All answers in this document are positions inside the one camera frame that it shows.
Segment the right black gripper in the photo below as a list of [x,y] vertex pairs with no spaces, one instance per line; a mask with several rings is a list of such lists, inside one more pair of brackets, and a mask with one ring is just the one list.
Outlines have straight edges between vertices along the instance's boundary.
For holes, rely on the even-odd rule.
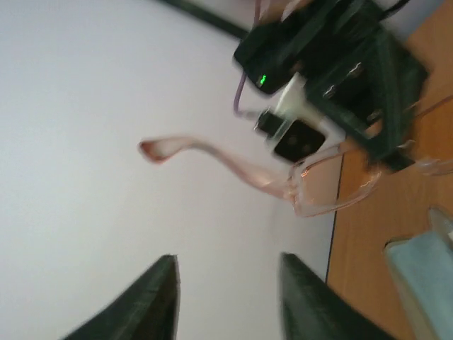
[[428,71],[389,31],[364,34],[302,30],[293,41],[308,102],[365,149],[372,162],[402,170],[413,160],[400,146],[410,130]]

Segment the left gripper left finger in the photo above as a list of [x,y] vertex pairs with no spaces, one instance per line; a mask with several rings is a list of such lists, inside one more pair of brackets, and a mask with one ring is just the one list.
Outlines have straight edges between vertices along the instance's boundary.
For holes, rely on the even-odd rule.
[[166,254],[65,339],[175,339],[178,313],[178,259]]

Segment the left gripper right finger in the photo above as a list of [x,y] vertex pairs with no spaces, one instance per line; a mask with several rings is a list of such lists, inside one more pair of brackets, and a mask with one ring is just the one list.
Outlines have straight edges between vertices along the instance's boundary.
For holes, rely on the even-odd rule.
[[352,308],[296,254],[280,254],[284,339],[393,339]]

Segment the thin-framed sunglasses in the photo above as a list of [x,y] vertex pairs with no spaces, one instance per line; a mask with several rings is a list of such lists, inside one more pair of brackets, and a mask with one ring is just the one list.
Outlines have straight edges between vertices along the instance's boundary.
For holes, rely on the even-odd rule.
[[331,192],[333,181],[326,178],[326,174],[338,169],[341,159],[356,151],[357,147],[347,141],[330,147],[322,146],[313,154],[296,161],[286,175],[252,164],[197,137],[159,137],[139,143],[142,155],[155,164],[161,164],[189,149],[209,154],[249,186],[290,202],[296,214],[302,217],[322,215],[358,203],[388,174],[381,164],[368,165],[354,180],[352,188],[339,198]]

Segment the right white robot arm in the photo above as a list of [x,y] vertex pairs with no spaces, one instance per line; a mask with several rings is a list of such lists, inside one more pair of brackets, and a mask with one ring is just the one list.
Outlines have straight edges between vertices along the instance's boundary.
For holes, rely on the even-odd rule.
[[403,170],[403,149],[428,71],[383,21],[404,7],[374,1],[299,2],[291,13],[266,17],[250,30],[191,1],[172,6],[240,40],[234,60],[263,94],[295,75],[308,102],[368,154],[372,163]]

